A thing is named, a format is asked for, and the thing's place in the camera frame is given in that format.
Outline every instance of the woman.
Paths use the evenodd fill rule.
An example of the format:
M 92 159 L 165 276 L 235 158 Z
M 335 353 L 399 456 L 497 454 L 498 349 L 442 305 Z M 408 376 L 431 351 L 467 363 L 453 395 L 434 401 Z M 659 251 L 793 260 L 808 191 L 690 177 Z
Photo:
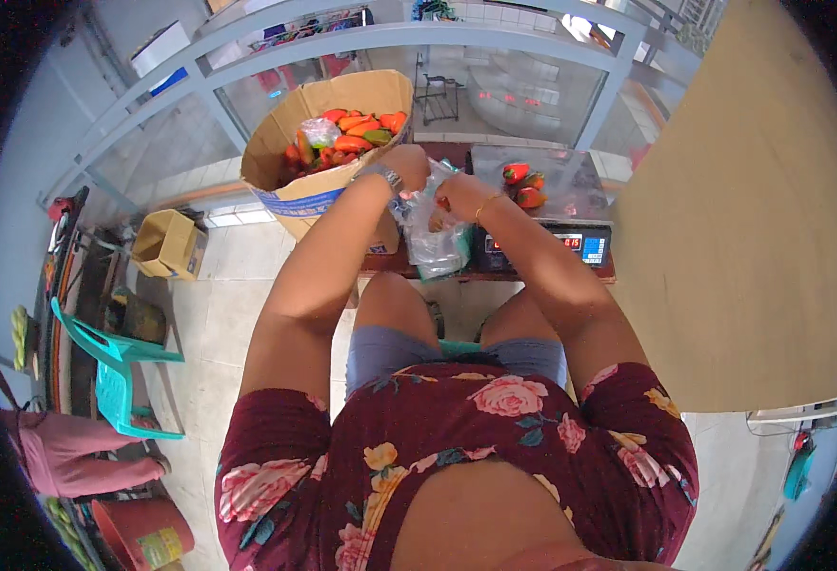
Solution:
M 35 492 L 77 498 L 125 490 L 171 472 L 163 456 L 127 462 L 94 458 L 94 452 L 115 451 L 142 439 L 120 434 L 107 422 L 91 418 L 24 412 L 15 404 L 2 371 L 0 390 L 15 406 L 15 410 L 0 410 L 0 420 Z
M 594 273 L 475 177 L 438 196 L 527 288 L 486 322 L 485 355 L 447 363 L 419 294 L 376 276 L 331 428 L 333 330 L 391 193 L 428 176 L 415 145 L 381 164 L 298 244 L 259 315 L 216 484 L 231 568 L 664 568 L 648 562 L 676 558 L 698 497 L 686 426 Z

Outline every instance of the clear plastic bag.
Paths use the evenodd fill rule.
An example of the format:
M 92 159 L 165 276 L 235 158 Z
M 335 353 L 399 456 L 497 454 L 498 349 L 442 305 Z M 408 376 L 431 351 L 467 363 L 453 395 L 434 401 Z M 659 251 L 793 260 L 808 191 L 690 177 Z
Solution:
M 471 224 L 460 222 L 439 207 L 434 193 L 457 171 L 449 164 L 429 160 L 431 175 L 422 192 L 398 197 L 390 212 L 403 227 L 409 263 L 422 280 L 436 280 L 460 271 L 470 261 Z
M 303 120 L 300 130 L 307 137 L 310 146 L 318 149 L 332 147 L 336 138 L 343 134 L 343 131 L 339 131 L 339 127 L 332 120 L 322 117 Z

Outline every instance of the digital scale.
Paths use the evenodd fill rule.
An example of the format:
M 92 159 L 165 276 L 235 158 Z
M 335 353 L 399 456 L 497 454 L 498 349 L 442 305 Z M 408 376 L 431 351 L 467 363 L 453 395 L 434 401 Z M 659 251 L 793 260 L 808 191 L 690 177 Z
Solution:
M 589 153 L 559 149 L 530 149 L 476 144 L 470 150 L 472 172 L 486 183 L 504 187 L 502 171 L 511 163 L 527 163 L 530 172 L 546 179 L 542 192 L 548 199 L 530 216 L 561 240 L 591 268 L 608 264 L 612 222 L 608 200 Z M 482 271 L 514 271 L 498 243 L 477 227 L 473 257 Z

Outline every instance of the open cardboard box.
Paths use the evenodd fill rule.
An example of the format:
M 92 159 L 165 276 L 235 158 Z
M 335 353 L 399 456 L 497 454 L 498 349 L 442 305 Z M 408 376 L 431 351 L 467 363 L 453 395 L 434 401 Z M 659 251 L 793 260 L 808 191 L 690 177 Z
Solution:
M 146 276 L 193 281 L 207 240 L 190 218 L 176 210 L 160 210 L 142 220 L 130 257 Z
M 295 131 L 305 119 L 331 108 L 356 108 L 363 113 L 405 111 L 409 119 L 390 143 L 373 149 L 349 165 L 292 181 L 276 188 L 282 155 L 295 142 Z M 241 180 L 250 187 L 276 220 L 300 240 L 317 218 L 333 204 L 358 171 L 371 165 L 393 145 L 408 142 L 412 134 L 412 83 L 391 69 L 350 73 L 326 81 L 304 84 L 280 103 L 253 132 L 241 158 Z M 385 211 L 369 251 L 392 254 L 399 245 L 397 223 Z

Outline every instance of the floral dress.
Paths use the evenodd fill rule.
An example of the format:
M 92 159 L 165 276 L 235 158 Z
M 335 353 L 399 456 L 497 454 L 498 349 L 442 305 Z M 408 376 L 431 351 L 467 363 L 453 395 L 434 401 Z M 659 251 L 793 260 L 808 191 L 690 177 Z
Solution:
M 494 455 L 536 478 L 590 551 L 672 564 L 698 503 L 698 463 L 676 405 L 635 363 L 601 371 L 581 399 L 481 364 L 379 377 L 332 427 L 310 394 L 246 394 L 216 477 L 230 568 L 388 569 L 424 481 Z

